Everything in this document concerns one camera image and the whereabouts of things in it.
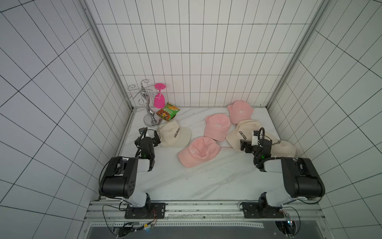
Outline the beige cap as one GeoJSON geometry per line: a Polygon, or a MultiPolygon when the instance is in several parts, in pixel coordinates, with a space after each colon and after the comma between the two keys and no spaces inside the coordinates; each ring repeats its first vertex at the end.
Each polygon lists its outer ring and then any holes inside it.
{"type": "Polygon", "coordinates": [[[236,125],[235,129],[227,134],[226,140],[235,151],[240,152],[240,141],[252,142],[253,131],[259,130],[261,127],[257,120],[242,120],[236,125]]]}
{"type": "Polygon", "coordinates": [[[272,142],[271,155],[276,157],[295,157],[296,147],[288,141],[277,139],[272,134],[266,134],[266,139],[272,142]]]}
{"type": "Polygon", "coordinates": [[[174,147],[184,148],[186,147],[192,136],[192,132],[187,127],[179,126],[176,120],[169,121],[159,127],[158,130],[161,147],[174,147]]]}

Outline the pink cap back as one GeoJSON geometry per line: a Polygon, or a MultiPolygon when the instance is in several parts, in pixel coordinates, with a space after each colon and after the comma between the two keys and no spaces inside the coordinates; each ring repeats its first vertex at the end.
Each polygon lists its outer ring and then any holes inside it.
{"type": "Polygon", "coordinates": [[[254,109],[245,101],[237,100],[228,107],[230,121],[238,124],[242,120],[250,120],[254,109]]]}

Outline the pink cap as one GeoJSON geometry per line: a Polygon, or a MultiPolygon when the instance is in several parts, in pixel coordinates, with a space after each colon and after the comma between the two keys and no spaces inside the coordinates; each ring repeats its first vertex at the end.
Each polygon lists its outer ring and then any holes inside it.
{"type": "Polygon", "coordinates": [[[209,137],[199,137],[178,153],[181,164],[192,168],[214,159],[221,151],[219,144],[209,137]]]}
{"type": "Polygon", "coordinates": [[[223,142],[231,127],[231,121],[226,114],[214,114],[205,119],[204,136],[223,142]]]}
{"type": "Polygon", "coordinates": [[[242,120],[250,120],[254,109],[245,101],[237,100],[228,107],[230,121],[238,124],[242,120]]]}

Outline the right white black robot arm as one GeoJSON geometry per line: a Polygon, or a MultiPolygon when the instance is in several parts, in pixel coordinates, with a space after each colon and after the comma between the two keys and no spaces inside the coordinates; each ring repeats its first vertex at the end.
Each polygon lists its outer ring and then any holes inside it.
{"type": "Polygon", "coordinates": [[[309,158],[296,157],[296,148],[287,141],[272,139],[265,129],[252,132],[251,138],[240,139],[239,149],[253,155],[255,167],[261,172],[277,173],[282,185],[264,192],[255,203],[241,203],[246,219],[281,219],[283,206],[293,201],[321,198],[325,186],[309,158]]]}

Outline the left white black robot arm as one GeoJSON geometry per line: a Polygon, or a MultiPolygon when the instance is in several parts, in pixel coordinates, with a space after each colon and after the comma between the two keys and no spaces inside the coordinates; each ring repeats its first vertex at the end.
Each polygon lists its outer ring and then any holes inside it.
{"type": "Polygon", "coordinates": [[[155,165],[154,148],[161,141],[156,130],[153,136],[147,135],[147,127],[139,130],[140,136],[134,141],[137,151],[134,157],[116,156],[109,160],[99,179],[99,192],[111,199],[126,203],[126,219],[163,219],[166,204],[153,203],[147,193],[135,189],[139,172],[150,172],[155,165]]]}

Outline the green orange snack packet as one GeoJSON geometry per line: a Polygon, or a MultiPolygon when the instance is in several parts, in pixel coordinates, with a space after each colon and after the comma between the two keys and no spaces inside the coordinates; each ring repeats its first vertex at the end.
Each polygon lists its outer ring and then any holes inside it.
{"type": "Polygon", "coordinates": [[[176,114],[179,111],[180,111],[179,108],[177,108],[176,106],[174,106],[174,105],[172,105],[170,103],[167,103],[156,114],[157,114],[157,116],[159,116],[163,120],[170,121],[170,120],[172,120],[176,116],[176,114]]]}

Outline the pink plastic goblet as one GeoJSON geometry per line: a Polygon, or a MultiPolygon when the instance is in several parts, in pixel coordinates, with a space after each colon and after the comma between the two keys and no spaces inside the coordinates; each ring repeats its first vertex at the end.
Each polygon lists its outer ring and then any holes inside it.
{"type": "Polygon", "coordinates": [[[157,83],[154,85],[154,88],[156,90],[154,107],[157,109],[162,109],[165,106],[165,97],[162,94],[162,90],[166,89],[166,85],[163,83],[157,83]]]}

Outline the silver wine glass rack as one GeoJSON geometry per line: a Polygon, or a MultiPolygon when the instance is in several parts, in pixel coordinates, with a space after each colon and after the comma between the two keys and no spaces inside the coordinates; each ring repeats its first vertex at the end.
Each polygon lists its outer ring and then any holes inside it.
{"type": "Polygon", "coordinates": [[[146,109],[146,115],[143,118],[143,122],[147,127],[157,127],[161,124],[162,118],[160,118],[156,112],[150,106],[152,102],[152,96],[154,94],[154,85],[149,84],[148,79],[143,79],[140,82],[140,87],[137,85],[128,85],[128,90],[137,90],[137,93],[129,93],[125,98],[128,102],[133,102],[136,97],[138,99],[138,104],[146,109]]]}

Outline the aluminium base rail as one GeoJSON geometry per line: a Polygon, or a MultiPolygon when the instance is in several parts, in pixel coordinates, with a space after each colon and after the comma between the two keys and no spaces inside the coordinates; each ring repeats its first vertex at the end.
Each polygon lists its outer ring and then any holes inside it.
{"type": "Polygon", "coordinates": [[[261,209],[255,201],[152,201],[150,209],[132,208],[119,200],[91,202],[85,215],[86,227],[113,229],[132,223],[134,227],[149,224],[164,226],[244,226],[262,228],[264,221],[287,221],[300,226],[316,222],[328,229],[322,210],[316,204],[295,202],[273,209],[261,209]]]}

